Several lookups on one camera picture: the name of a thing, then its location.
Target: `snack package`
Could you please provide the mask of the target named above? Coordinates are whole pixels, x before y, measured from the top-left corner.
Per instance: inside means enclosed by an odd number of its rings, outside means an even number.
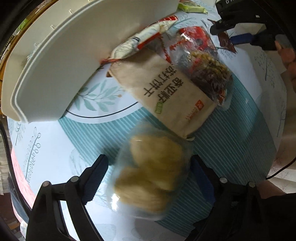
[[[232,72],[218,61],[218,52],[203,27],[181,28],[170,46],[172,64],[182,70],[212,101],[229,108]]]
[[[216,107],[185,74],[147,48],[112,63],[109,73],[182,138],[201,127]]]
[[[112,210],[161,220],[187,178],[189,142],[141,123],[116,158],[106,190]]]
[[[204,7],[190,0],[180,0],[178,9],[181,9],[184,12],[208,13]]]
[[[176,16],[166,17],[156,23],[144,28],[141,32],[127,39],[121,45],[117,46],[110,54],[108,59],[104,59],[102,63],[116,62],[120,59],[127,58],[139,50],[147,43],[165,33],[171,26],[177,22]]]

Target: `human hand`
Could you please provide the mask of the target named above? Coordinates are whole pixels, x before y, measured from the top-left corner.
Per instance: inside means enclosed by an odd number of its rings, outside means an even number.
[[[279,42],[276,43],[276,49],[281,56],[284,66],[289,71],[292,85],[296,92],[296,54],[293,49],[283,48]]]

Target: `metal pin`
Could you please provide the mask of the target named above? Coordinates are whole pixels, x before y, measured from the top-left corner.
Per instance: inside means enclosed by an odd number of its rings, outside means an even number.
[[[47,187],[49,185],[49,181],[45,181],[42,183],[42,186]]]
[[[222,182],[222,183],[227,183],[228,180],[227,180],[225,177],[222,177],[222,178],[220,178],[220,182]]]
[[[256,184],[253,183],[253,182],[249,182],[249,186],[252,187],[252,188],[254,188],[256,186]]]
[[[71,177],[71,182],[77,182],[79,180],[79,177],[78,176],[74,176],[74,177]]]

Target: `transparent bag with yellow food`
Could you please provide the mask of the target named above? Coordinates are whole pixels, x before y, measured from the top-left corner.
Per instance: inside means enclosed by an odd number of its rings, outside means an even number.
[[[116,212],[161,220],[189,172],[191,143],[140,123],[120,149],[106,190]]]

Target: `table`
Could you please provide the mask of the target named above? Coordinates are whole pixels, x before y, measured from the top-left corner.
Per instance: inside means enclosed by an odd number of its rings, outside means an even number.
[[[209,15],[178,11],[173,34],[185,26],[208,28],[207,18],[218,20],[215,8]],[[242,29],[236,28],[233,34]],[[160,55],[158,43],[152,46]],[[284,127],[286,88],[275,66],[259,47],[240,45],[237,54],[219,49],[220,59],[234,73],[234,93],[227,111],[216,109],[195,133],[194,154],[231,182],[260,182],[269,172]],[[15,162],[36,195],[43,181],[67,181],[93,164],[100,154],[114,163],[130,130],[140,120],[158,128],[164,126],[137,101],[106,77],[108,65],[100,67],[75,96],[65,115],[56,122],[22,124],[8,120]],[[107,207],[104,195],[109,167],[92,202],[86,206],[106,241],[184,240],[192,224],[207,217],[207,203],[192,175],[164,220],[125,217]],[[77,238],[66,204],[62,209],[70,234]]]

